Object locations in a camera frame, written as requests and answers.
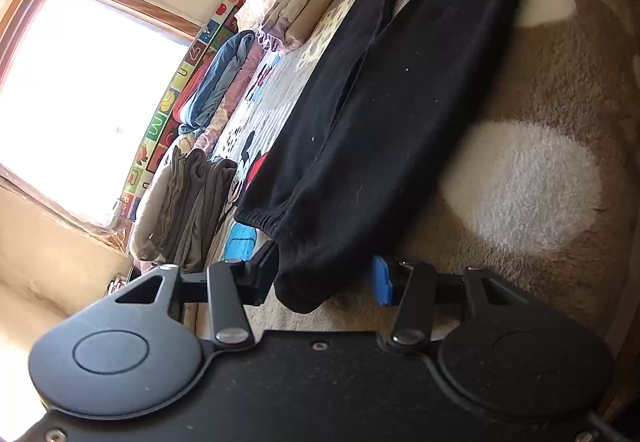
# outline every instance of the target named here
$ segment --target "black pants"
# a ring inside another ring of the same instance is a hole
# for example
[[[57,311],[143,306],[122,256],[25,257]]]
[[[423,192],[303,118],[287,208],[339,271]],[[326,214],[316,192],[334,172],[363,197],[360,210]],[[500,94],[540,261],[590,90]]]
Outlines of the black pants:
[[[280,248],[306,313],[392,247],[488,91],[518,0],[356,0],[236,220]]]

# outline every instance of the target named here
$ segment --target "metal bolt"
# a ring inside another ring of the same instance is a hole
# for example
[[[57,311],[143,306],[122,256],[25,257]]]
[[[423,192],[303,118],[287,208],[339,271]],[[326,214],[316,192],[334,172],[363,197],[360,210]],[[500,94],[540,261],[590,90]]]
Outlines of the metal bolt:
[[[418,343],[424,341],[424,332],[407,328],[405,330],[400,330],[399,332],[394,333],[391,338],[399,345],[417,345]]]
[[[216,333],[216,339],[225,345],[239,345],[249,338],[249,332],[238,327],[227,327]]]
[[[316,352],[324,352],[329,349],[329,343],[326,341],[316,341],[311,345]]]
[[[50,429],[44,435],[45,442],[66,442],[66,435],[59,429]]]
[[[583,431],[575,438],[575,442],[593,442],[594,440],[596,437],[591,431]]]

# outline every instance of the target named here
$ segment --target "blue cloth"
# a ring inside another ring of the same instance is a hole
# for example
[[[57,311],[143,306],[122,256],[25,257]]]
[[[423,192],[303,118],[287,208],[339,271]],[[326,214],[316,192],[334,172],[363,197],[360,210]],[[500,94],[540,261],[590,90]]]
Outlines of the blue cloth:
[[[180,133],[190,133],[209,125],[226,90],[242,68],[254,39],[255,33],[245,30],[220,47],[202,83],[180,110],[180,119],[184,122]]]
[[[225,260],[241,259],[247,261],[251,259],[257,237],[257,232],[253,227],[235,223],[226,240]]]

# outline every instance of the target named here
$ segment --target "window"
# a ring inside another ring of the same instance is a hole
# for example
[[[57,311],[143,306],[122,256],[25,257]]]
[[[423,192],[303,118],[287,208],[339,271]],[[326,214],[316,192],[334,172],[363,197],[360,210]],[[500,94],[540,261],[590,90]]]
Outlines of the window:
[[[41,0],[0,84],[0,164],[98,226],[191,42],[149,21],[113,0]]]

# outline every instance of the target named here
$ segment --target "bed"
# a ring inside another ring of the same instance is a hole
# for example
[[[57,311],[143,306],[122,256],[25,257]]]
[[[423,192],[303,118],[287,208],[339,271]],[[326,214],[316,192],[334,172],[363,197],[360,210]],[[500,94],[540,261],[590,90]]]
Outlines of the bed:
[[[214,155],[238,163],[207,261],[223,259],[234,210],[355,0],[334,0],[310,39],[268,52]],[[407,0],[396,0],[396,11]],[[636,0],[520,0],[513,38],[476,123],[398,246],[439,271],[491,268],[606,338],[617,353],[638,304],[640,55]],[[255,232],[255,248],[265,240]],[[272,294],[263,329],[388,330],[366,282],[311,314]],[[454,320],[443,314],[434,335]],[[206,314],[198,331],[207,330]]]

